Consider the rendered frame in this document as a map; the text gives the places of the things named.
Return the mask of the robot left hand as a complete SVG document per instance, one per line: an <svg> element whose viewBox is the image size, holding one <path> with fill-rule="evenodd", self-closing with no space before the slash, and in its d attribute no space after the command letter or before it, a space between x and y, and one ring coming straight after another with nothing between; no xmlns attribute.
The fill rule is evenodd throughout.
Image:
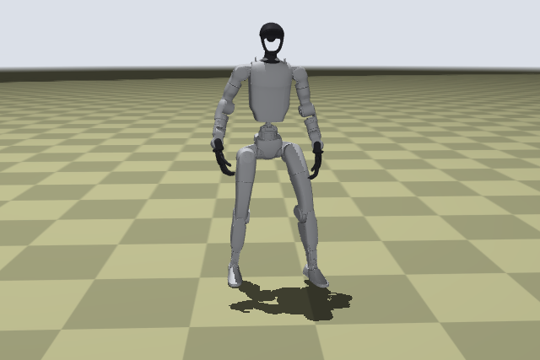
<svg viewBox="0 0 540 360"><path fill-rule="evenodd" d="M313 175L310 175L308 179L313 180L315 177L317 177L319 168L321 167L321 154L323 151L321 151L321 143L320 142L314 142L314 149L313 153L315 154L315 164L314 167L312 167L311 172L315 171Z"/></svg>

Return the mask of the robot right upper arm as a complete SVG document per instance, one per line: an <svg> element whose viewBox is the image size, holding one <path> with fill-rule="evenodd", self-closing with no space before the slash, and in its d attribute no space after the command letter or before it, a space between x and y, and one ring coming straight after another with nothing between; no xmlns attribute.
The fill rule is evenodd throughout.
<svg viewBox="0 0 540 360"><path fill-rule="evenodd" d="M235 109L235 104L232 102L233 98L237 95L241 81L245 81L249 78L251 71L251 64L240 64L236 66L231 73L228 83L224 88L224 93L221 99L224 100L225 105L223 113L230 115Z"/></svg>

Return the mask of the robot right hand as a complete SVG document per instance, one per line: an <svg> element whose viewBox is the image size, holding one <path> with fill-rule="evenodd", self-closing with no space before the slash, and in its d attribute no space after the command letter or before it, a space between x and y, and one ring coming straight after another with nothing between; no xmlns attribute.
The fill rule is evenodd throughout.
<svg viewBox="0 0 540 360"><path fill-rule="evenodd" d="M230 170L228 170L228 168L226 166L226 165L228 165L229 167L231 167L231 164L228 163L224 158L224 155L223 155L223 152L222 152L224 150L222 141L219 138L216 138L214 140L214 144L215 144L215 149L213 149L213 152L216 155L216 159L217 159L217 162L219 164L219 167L221 168L221 171L225 175L228 175L228 176L235 175L235 172L231 172Z"/></svg>

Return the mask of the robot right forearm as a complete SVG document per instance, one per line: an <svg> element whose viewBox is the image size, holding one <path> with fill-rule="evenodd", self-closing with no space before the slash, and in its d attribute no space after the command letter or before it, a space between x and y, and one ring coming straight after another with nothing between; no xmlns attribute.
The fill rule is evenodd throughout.
<svg viewBox="0 0 540 360"><path fill-rule="evenodd" d="M229 117L226 114L223 114L225 102L224 100L220 100L217 106L217 109L215 111L215 122L213 126L213 139L211 140L211 147L215 149L214 140L216 138L219 138L222 141L222 144L224 144L223 138L226 131L226 125L228 122Z"/></svg>

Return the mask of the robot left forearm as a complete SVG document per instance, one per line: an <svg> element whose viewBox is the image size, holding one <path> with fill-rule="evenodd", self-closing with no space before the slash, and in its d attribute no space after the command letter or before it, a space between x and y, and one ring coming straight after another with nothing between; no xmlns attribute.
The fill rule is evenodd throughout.
<svg viewBox="0 0 540 360"><path fill-rule="evenodd" d="M308 117L304 122L308 131L309 138L312 141L312 144L311 144L312 148L314 149L314 142L320 142L321 150L322 150L323 142L321 141L321 133L320 133L319 126L317 124L318 120L316 118L316 111L315 111L314 105L313 105L313 109L314 109L314 115L312 117Z"/></svg>

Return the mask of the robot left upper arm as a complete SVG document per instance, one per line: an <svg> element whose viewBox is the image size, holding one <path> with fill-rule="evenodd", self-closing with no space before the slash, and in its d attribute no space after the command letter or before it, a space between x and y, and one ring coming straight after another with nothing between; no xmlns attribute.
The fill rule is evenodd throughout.
<svg viewBox="0 0 540 360"><path fill-rule="evenodd" d="M310 88L308 83L308 75L303 67L291 65L293 70L292 79L296 81L296 92L300 100L300 106L298 107L299 113L302 117L313 116L314 109L310 102Z"/></svg>

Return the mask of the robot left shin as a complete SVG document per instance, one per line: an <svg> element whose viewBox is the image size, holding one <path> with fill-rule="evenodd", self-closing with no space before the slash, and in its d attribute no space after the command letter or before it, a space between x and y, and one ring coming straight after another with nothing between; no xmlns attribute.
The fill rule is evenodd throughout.
<svg viewBox="0 0 540 360"><path fill-rule="evenodd" d="M316 247L318 244L318 231L315 211L310 211L307 214L306 222L298 222L298 229L300 233L301 242L305 248L305 254L309 270L318 268L317 266L317 252Z"/></svg>

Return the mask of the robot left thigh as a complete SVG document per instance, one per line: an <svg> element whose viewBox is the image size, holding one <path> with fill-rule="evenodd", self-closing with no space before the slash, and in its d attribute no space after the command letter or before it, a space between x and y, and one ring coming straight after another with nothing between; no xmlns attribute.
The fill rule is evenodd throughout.
<svg viewBox="0 0 540 360"><path fill-rule="evenodd" d="M314 212L311 180L304 154L298 144L282 141L282 160L286 163L289 177L294 187L298 205L294 207L294 215L299 222L306 222L307 214Z"/></svg>

